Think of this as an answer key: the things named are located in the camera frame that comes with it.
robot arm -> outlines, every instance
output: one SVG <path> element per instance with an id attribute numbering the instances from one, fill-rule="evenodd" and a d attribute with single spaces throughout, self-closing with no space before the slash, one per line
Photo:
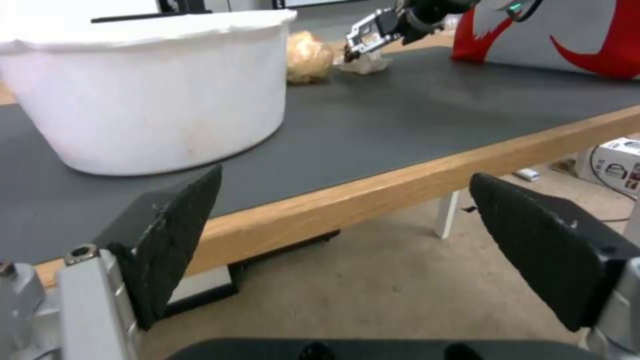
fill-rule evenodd
<path id="1" fill-rule="evenodd" d="M 497 11 L 505 11 L 515 21 L 524 21 L 537 9 L 542 0 L 535 0 L 527 13 L 519 16 L 524 3 L 531 0 L 483 0 L 483 4 Z M 347 34 L 344 61 L 351 62 L 402 38 L 410 44 L 443 30 L 447 15 L 471 10 L 480 0 L 397 0 L 393 8 L 378 9 L 357 22 Z"/>

white tub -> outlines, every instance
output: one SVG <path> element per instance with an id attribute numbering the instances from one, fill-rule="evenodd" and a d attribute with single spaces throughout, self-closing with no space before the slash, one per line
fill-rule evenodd
<path id="1" fill-rule="evenodd" d="M 179 170 L 279 127 L 295 16 L 22 22 L 0 35 L 0 72 L 68 166 L 118 176 Z"/>

black table mat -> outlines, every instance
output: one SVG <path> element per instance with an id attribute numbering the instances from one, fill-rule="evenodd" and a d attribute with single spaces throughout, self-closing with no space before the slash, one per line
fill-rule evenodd
<path id="1" fill-rule="evenodd" d="M 633 82 L 394 54 L 390 68 L 292 86 L 282 127 L 223 161 L 212 216 L 313 192 L 640 103 Z M 114 178 L 67 168 L 17 105 L 0 107 L 0 258 L 38 263 L 96 237 L 139 194 L 203 174 Z"/>

plastic bag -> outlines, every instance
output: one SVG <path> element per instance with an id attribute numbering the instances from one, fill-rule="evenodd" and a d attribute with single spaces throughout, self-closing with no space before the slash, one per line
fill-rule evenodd
<path id="1" fill-rule="evenodd" d="M 340 54 L 340 56 L 336 56 L 333 60 L 333 64 L 338 69 L 346 72 L 357 72 L 360 75 L 382 71 L 386 69 L 390 63 L 391 59 L 383 58 L 380 50 L 361 55 L 357 60 L 350 63 L 344 62 L 342 54 Z"/>
<path id="2" fill-rule="evenodd" d="M 287 80 L 294 84 L 323 81 L 333 64 L 333 50 L 308 31 L 287 39 Z"/>

black wire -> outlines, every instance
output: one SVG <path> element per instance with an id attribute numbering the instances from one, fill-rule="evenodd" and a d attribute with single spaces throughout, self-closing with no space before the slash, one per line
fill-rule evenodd
<path id="1" fill-rule="evenodd" d="M 518 14 L 516 14 L 511 9 L 507 10 L 507 15 L 509 15 L 511 20 L 513 20 L 515 22 L 526 21 L 528 18 L 531 17 L 531 15 L 533 15 L 534 12 L 536 12 L 536 10 L 538 9 L 538 7 L 540 6 L 541 3 L 542 3 L 542 0 L 536 0 L 536 2 L 533 3 L 533 5 L 531 5 L 531 7 L 527 10 L 527 12 L 525 12 L 525 14 L 522 15 L 522 16 L 518 16 Z"/>
<path id="2" fill-rule="evenodd" d="M 598 175 L 598 173 L 596 172 L 595 167 L 593 166 L 593 155 L 595 155 L 596 151 L 598 150 L 599 146 L 596 146 L 593 148 L 593 150 L 591 150 L 591 154 L 589 154 L 589 167 L 591 168 L 591 172 L 593 173 L 593 176 L 596 177 L 596 179 L 598 179 L 604 186 L 608 187 L 609 189 L 613 190 L 614 192 L 631 199 L 633 202 L 636 202 L 636 198 L 623 192 L 620 191 L 616 188 L 614 188 L 613 186 L 607 184 L 601 177 L 600 175 Z M 629 218 L 615 218 L 615 219 L 607 219 L 607 220 L 600 220 L 601 222 L 623 222 L 623 221 L 627 221 L 629 220 Z"/>

